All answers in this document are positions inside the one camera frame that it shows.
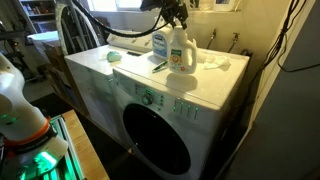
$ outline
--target small blue object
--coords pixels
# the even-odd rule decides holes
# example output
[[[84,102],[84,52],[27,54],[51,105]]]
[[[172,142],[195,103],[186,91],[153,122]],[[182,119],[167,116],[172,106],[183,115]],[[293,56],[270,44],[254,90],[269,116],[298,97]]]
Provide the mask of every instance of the small blue object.
[[[107,60],[109,62],[115,62],[115,61],[120,61],[122,58],[122,56],[116,52],[116,51],[110,51],[108,54],[107,54]]]

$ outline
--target wooden table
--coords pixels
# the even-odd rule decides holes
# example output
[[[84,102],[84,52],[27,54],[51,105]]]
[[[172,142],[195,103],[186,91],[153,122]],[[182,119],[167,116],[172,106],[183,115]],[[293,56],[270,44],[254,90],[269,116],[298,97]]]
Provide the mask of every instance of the wooden table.
[[[83,174],[88,180],[110,180],[74,110],[62,114]]]

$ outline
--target white plastic bottle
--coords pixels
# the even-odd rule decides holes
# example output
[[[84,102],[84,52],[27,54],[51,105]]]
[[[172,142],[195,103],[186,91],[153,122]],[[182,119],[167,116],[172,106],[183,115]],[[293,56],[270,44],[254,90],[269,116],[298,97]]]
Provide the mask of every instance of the white plastic bottle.
[[[236,0],[214,0],[213,10],[217,12],[233,11]]]
[[[172,40],[173,29],[167,25],[158,31],[152,33],[152,50],[153,55],[163,60],[169,58],[169,44]]]
[[[174,27],[170,43],[169,70],[179,74],[192,74],[197,67],[197,46],[188,40],[186,30]]]

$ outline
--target round door window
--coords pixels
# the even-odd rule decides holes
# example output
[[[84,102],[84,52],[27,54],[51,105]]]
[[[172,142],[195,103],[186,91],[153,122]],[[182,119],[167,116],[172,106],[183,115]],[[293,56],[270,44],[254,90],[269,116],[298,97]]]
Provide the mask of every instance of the round door window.
[[[164,119],[139,104],[128,105],[123,116],[129,136],[149,161],[171,174],[188,171],[188,149]]]

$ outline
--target washing machine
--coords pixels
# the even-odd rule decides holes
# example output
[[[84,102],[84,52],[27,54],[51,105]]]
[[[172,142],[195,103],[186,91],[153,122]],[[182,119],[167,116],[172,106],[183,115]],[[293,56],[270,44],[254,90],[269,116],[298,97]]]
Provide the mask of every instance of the washing machine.
[[[133,154],[164,179],[199,179],[215,141],[223,134],[248,57],[201,50],[205,57],[228,57],[215,69],[198,63],[191,75],[168,69],[151,53],[113,69],[115,95],[125,139]]]
[[[123,30],[121,32],[137,33]],[[69,70],[88,109],[87,118],[125,148],[127,145],[121,141],[123,130],[118,124],[120,117],[113,94],[112,69],[118,64],[136,61],[138,56],[151,51],[151,43],[146,43],[150,40],[151,35],[134,39],[134,41],[132,38],[110,35],[108,45],[65,56]],[[122,59],[109,62],[106,58],[109,52],[119,53]]]

